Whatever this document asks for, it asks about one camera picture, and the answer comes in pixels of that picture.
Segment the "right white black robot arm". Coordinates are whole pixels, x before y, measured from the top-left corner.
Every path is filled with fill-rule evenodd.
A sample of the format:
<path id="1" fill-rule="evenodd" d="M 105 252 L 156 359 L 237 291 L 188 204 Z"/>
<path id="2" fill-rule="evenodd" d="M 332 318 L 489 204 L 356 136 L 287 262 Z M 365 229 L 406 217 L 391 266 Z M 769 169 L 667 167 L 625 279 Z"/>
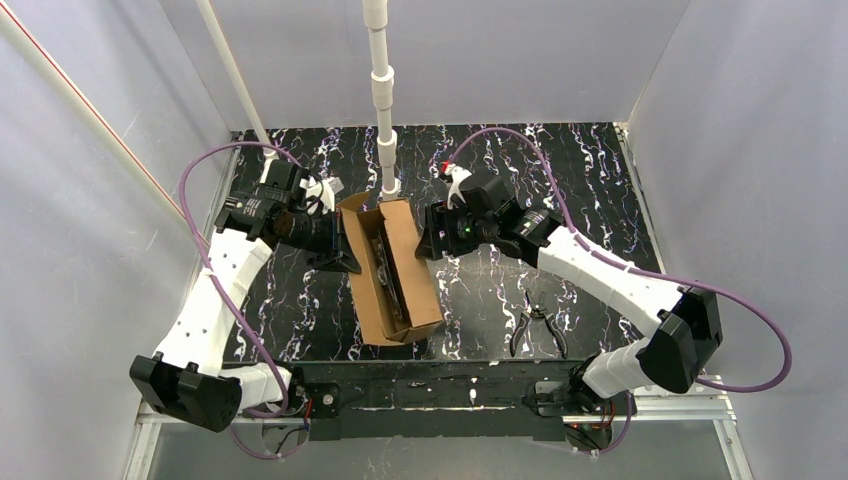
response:
<path id="1" fill-rule="evenodd" d="M 570 231 L 545 207 L 524 207 L 497 176 L 451 167 L 446 198 L 425 210 L 416 255 L 458 257 L 482 244 L 571 282 L 623 315 L 640 340 L 571 370 L 563 395 L 588 409 L 624 391 L 656 385 L 684 394 L 723 340 L 715 294 L 636 274 L 634 267 Z"/>

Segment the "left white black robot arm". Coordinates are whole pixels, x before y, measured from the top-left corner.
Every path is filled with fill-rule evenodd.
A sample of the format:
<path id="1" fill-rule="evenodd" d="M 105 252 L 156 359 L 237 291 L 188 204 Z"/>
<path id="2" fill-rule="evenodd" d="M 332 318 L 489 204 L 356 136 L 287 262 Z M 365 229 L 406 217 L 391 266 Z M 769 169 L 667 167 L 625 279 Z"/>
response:
<path id="1" fill-rule="evenodd" d="M 275 363 L 227 369 L 224 349 L 235 310 L 277 245 L 306 251 L 315 270 L 360 272 L 336 208 L 342 188 L 337 177 L 321 179 L 277 160 L 252 190 L 228 195 L 174 325 L 152 356 L 137 356 L 130 366 L 130 379 L 153 410 L 221 432 L 247 408 L 286 400 L 288 370 Z"/>

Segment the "blue packaged item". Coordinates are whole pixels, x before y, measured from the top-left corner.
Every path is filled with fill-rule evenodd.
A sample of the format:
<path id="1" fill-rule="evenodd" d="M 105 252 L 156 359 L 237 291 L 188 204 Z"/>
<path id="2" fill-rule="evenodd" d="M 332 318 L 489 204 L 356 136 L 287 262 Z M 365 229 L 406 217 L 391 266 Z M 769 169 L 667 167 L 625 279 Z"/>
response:
<path id="1" fill-rule="evenodd" d="M 404 328 L 409 323 L 408 309 L 400 287 L 399 274 L 392 256 L 388 233 L 384 227 L 379 228 L 376 237 L 372 240 L 372 246 L 377 260 L 378 281 L 385 292 L 393 322 L 397 324 L 397 329 Z"/>

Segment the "brown cardboard express box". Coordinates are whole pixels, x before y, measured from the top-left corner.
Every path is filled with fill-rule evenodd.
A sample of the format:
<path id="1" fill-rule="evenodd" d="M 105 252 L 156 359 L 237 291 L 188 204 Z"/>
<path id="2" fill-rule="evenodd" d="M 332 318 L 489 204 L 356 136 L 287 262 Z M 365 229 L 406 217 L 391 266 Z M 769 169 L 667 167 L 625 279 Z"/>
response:
<path id="1" fill-rule="evenodd" d="M 367 345 L 395 347 L 430 337 L 443 323 L 435 282 L 415 251 L 420 234 L 405 198 L 365 210 L 369 194 L 340 202 L 338 212 L 354 258 L 349 275 L 355 314 Z"/>

